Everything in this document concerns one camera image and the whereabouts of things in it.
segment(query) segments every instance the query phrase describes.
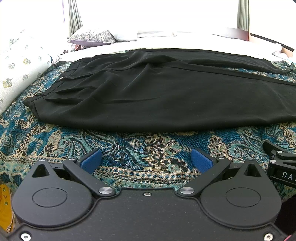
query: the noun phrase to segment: gray curtain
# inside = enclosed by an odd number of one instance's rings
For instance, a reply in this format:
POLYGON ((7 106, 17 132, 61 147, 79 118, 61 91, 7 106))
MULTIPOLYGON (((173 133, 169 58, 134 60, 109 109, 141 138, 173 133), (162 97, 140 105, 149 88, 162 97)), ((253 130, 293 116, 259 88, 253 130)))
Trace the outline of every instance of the gray curtain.
POLYGON ((72 35, 82 27, 82 21, 77 8, 76 0, 68 0, 68 1, 69 1, 69 18, 70 18, 69 33, 72 35))
POLYGON ((239 0, 237 12, 237 28, 249 31, 249 0, 239 0))

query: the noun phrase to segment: yellow bag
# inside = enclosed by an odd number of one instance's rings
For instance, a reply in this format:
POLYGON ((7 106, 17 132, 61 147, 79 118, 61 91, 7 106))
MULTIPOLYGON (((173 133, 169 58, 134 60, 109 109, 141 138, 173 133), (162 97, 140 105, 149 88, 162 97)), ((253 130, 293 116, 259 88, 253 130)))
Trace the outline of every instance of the yellow bag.
POLYGON ((0 226, 10 233, 15 228, 15 214, 11 207, 12 193, 5 185, 0 185, 0 226))

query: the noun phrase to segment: triangular hole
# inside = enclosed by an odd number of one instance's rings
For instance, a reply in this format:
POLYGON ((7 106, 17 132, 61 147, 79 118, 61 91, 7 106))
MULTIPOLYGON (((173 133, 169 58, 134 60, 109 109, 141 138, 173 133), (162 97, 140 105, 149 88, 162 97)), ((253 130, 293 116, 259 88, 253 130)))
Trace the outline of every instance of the triangular hole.
POLYGON ((293 163, 291 163, 291 162, 283 162, 283 163, 286 164, 286 165, 289 165, 289 166, 296 167, 296 162, 293 162, 293 163))
POLYGON ((254 164, 249 164, 246 171, 244 172, 245 176, 250 176, 250 177, 261 177, 258 169, 254 164))
POLYGON ((40 164, 32 175, 32 177, 46 177, 46 176, 49 176, 49 173, 44 164, 40 164))

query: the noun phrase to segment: silver bolt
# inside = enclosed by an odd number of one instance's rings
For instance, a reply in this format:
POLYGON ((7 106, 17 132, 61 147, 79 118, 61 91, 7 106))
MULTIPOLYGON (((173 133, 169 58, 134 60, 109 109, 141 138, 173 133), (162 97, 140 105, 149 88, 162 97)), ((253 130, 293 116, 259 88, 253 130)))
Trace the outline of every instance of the silver bolt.
POLYGON ((31 240, 31 236, 29 234, 26 234, 26 233, 23 233, 20 237, 24 241, 30 241, 31 240))
POLYGON ((264 241, 271 241, 274 238, 272 234, 266 234, 264 236, 264 241))
POLYGON ((99 193, 101 194, 110 194, 113 192, 113 188, 111 187, 102 187, 99 189, 99 193))
POLYGON ((144 195, 145 197, 150 197, 152 194, 151 194, 151 192, 144 192, 143 195, 144 195))
POLYGON ((180 193, 182 194, 192 194, 194 193, 194 189, 191 187, 183 187, 180 189, 180 193))

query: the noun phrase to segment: patterned blanket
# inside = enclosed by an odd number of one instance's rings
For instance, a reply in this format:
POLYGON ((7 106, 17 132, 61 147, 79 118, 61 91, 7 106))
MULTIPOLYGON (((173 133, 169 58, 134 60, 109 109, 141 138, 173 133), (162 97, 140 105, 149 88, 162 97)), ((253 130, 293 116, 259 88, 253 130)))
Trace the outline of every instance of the patterned blanket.
MULTIPOLYGON (((102 150, 103 160, 94 176, 116 190, 120 187, 178 189, 199 175, 190 160, 194 147, 232 161, 253 157, 265 170, 269 161, 262 149, 265 140, 296 153, 296 122, 177 133, 98 132, 43 123, 22 101, 48 89, 69 65, 60 62, 50 67, 0 116, 0 179, 12 190, 41 157, 51 163, 62 162, 67 157, 79 158, 97 147, 102 150)), ((274 65, 291 72, 283 76, 235 70, 296 82, 295 65, 289 66, 284 61, 274 65)), ((274 184, 283 201, 296 194, 296 189, 274 184)))

